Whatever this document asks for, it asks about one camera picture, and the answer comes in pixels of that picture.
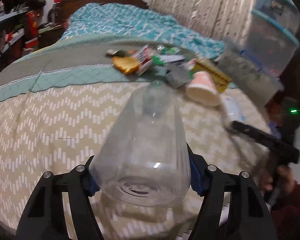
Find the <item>person's right hand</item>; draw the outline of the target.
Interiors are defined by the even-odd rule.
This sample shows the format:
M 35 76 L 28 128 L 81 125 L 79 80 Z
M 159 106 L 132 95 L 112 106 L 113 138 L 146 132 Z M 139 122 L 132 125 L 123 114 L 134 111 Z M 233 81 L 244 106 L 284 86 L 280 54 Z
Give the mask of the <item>person's right hand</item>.
M 265 171 L 260 179 L 259 189 L 262 194 L 270 192 L 275 186 L 279 186 L 284 196 L 291 194 L 296 186 L 292 169 L 281 165 L 276 168 L 275 179 L 269 171 Z

